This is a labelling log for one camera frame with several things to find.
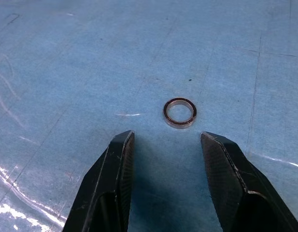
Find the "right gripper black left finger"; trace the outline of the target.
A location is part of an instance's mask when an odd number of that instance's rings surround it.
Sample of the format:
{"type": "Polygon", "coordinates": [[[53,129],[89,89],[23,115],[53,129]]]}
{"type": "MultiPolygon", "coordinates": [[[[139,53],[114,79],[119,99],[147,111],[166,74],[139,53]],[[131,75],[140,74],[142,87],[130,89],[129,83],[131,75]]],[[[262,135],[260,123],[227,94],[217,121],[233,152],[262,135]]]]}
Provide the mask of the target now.
{"type": "Polygon", "coordinates": [[[62,232],[127,232],[134,131],[116,135],[85,174],[62,232]]]}

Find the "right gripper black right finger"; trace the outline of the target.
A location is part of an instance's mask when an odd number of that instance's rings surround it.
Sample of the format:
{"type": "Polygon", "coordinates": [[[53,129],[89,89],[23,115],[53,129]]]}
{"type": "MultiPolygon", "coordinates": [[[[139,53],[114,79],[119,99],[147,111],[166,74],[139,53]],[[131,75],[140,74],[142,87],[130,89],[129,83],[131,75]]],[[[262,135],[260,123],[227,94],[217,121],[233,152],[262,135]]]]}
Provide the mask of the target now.
{"type": "Polygon", "coordinates": [[[211,199],[223,232],[298,232],[273,185],[230,139],[201,133],[211,199]]]}

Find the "blue table cover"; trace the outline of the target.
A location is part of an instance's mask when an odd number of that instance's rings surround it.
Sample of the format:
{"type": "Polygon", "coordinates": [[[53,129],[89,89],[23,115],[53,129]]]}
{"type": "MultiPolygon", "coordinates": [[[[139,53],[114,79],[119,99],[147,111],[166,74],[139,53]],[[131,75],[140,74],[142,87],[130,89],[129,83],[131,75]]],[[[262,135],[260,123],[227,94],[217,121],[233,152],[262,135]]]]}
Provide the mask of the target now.
{"type": "Polygon", "coordinates": [[[203,131],[298,221],[298,0],[0,0],[0,232],[61,232],[127,130],[128,232],[222,232],[203,131]]]}

